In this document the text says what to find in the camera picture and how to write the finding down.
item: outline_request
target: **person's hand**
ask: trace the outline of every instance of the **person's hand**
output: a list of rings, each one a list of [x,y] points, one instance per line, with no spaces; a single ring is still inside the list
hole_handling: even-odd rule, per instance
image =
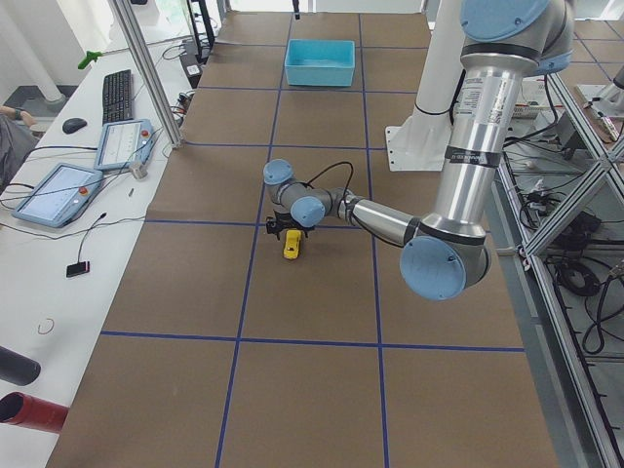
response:
[[[26,112],[25,110],[21,112],[21,120],[24,123],[24,125],[28,128],[32,127],[33,125],[37,123],[34,117],[30,115],[28,112]]]

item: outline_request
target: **blue joint cap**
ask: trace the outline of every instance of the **blue joint cap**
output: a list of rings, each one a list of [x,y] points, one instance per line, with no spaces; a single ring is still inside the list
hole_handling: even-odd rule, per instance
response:
[[[267,185],[279,185],[293,177],[293,166],[283,159],[274,159],[264,165],[264,183]]]
[[[409,288],[427,299],[451,299],[466,287],[463,261],[449,244],[435,237],[411,239],[403,247],[400,266]]]
[[[566,52],[559,56],[543,59],[537,69],[533,71],[531,76],[548,75],[549,73],[557,73],[567,68],[572,61],[572,51]]]
[[[475,41],[502,41],[531,26],[549,3],[550,0],[464,0],[461,27]]]
[[[291,216],[303,227],[316,226],[325,217],[325,206],[316,197],[302,197],[292,204]]]

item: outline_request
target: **person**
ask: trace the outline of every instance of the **person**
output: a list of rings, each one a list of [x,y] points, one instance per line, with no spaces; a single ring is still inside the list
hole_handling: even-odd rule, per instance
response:
[[[37,123],[25,110],[0,105],[0,193],[7,188],[38,141],[18,126],[16,120],[22,120],[28,128]]]

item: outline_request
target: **computer mouse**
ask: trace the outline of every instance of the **computer mouse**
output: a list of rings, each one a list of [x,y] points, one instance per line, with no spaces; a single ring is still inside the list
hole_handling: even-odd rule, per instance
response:
[[[62,130],[64,133],[69,135],[82,129],[85,125],[87,125],[87,121],[85,119],[74,117],[73,119],[67,119],[62,123]]]

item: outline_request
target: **white table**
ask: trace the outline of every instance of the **white table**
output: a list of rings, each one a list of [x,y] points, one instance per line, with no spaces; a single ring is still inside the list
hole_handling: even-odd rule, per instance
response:
[[[176,103],[178,93],[190,90],[179,61],[161,59],[163,51],[172,44],[150,47],[171,105]],[[135,117],[150,119],[154,130],[159,129],[161,124],[132,56],[120,52],[99,59],[40,145],[98,146],[102,78],[125,68],[133,72]],[[65,135],[60,128],[70,117],[84,118],[89,124],[73,135]],[[147,178],[136,180],[130,174],[120,175],[97,195],[79,219],[62,229],[19,221],[6,210],[0,210],[0,222],[57,236],[87,229],[102,213],[107,216],[101,222],[144,216],[167,165],[165,155],[169,148],[167,136],[162,134],[152,152]],[[94,159],[93,151],[35,151],[14,182],[35,185],[58,162],[92,168]],[[2,199],[10,198],[8,192],[16,191],[22,190],[9,187]],[[21,391],[71,406],[141,226],[141,221],[134,221],[90,232],[81,256],[91,262],[92,271],[71,279],[65,278],[65,267],[76,261],[83,235],[51,241],[0,227],[0,344],[38,361],[42,368],[40,376],[25,387],[0,380],[0,398]],[[0,424],[0,466],[44,467],[57,438],[55,434]]]

